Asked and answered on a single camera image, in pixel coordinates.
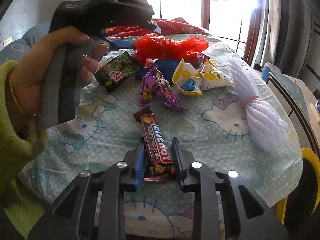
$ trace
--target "red blanket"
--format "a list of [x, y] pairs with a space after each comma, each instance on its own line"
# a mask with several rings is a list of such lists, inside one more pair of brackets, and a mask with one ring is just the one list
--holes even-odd
[[[210, 36], [209, 33], [203, 31], [202, 29], [191, 26], [181, 17], [172, 19], [172, 20], [165, 20], [165, 19], [153, 19], [153, 20], [156, 21], [157, 25], [161, 28], [161, 35], [178, 34], [178, 33], [185, 33], [185, 34], [199, 33], [199, 34]], [[154, 32], [146, 31], [134, 25], [113, 27], [113, 28], [107, 29], [108, 37], [117, 37], [117, 38], [124, 38], [129, 36], [143, 36], [149, 33], [154, 33]]]

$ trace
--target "gold bracelet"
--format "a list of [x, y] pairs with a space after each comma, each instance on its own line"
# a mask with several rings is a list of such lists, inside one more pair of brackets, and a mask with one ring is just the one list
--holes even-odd
[[10, 90], [11, 90], [11, 95], [12, 95], [12, 97], [13, 97], [13, 100], [14, 100], [14, 102], [16, 103], [16, 106], [17, 106], [17, 108], [20, 110], [20, 112], [23, 113], [24, 115], [28, 115], [25, 111], [23, 111], [23, 110], [21, 109], [21, 107], [19, 106], [19, 103], [18, 103], [18, 101], [17, 101], [17, 99], [16, 99], [16, 97], [15, 97], [15, 95], [14, 95], [13, 87], [12, 87], [12, 81], [11, 81], [11, 73], [12, 73], [12, 72], [9, 73], [9, 84], [10, 84]]

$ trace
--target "rubber band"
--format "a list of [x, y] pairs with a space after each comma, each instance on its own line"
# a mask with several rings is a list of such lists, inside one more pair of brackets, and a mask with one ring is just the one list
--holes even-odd
[[248, 101], [244, 104], [244, 106], [246, 106], [252, 99], [255, 99], [255, 98], [260, 98], [262, 99], [261, 97], [259, 96], [252, 96], [252, 97], [249, 97]]

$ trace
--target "candy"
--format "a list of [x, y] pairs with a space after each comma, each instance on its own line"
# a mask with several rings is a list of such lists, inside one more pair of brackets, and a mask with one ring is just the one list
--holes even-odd
[[137, 122], [141, 123], [144, 130], [144, 139], [148, 152], [149, 166], [145, 171], [145, 181], [164, 181], [174, 178], [172, 159], [167, 153], [160, 128], [154, 113], [147, 106], [133, 114]]
[[102, 63], [94, 77], [100, 85], [105, 86], [106, 90], [111, 93], [130, 75], [143, 67], [144, 65], [125, 51], [118, 57]]
[[144, 106], [159, 98], [167, 107], [176, 111], [186, 111], [172, 92], [170, 84], [164, 79], [158, 65], [154, 65], [143, 77], [140, 90], [139, 106]]
[[194, 59], [193, 61], [190, 61], [190, 62], [186, 62], [186, 63], [190, 63], [191, 65], [193, 65], [193, 67], [195, 69], [197, 69], [197, 66], [203, 64], [207, 59], [210, 59], [210, 56], [207, 56], [207, 55], [203, 54], [202, 52], [198, 52], [196, 59]]
[[144, 173], [145, 181], [164, 181], [167, 179], [175, 179], [175, 169], [172, 164], [162, 166], [148, 165]]

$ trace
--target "fingernail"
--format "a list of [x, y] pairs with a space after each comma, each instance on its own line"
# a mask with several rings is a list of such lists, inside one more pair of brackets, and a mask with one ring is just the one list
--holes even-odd
[[83, 59], [86, 61], [86, 62], [90, 62], [92, 60], [92, 58], [86, 54], [83, 55]]
[[105, 52], [109, 52], [109, 46], [107, 44], [104, 44], [105, 45]]
[[91, 38], [90, 38], [88, 35], [86, 35], [86, 34], [83, 34], [82, 38], [83, 38], [84, 41], [93, 41], [93, 39], [91, 39]]

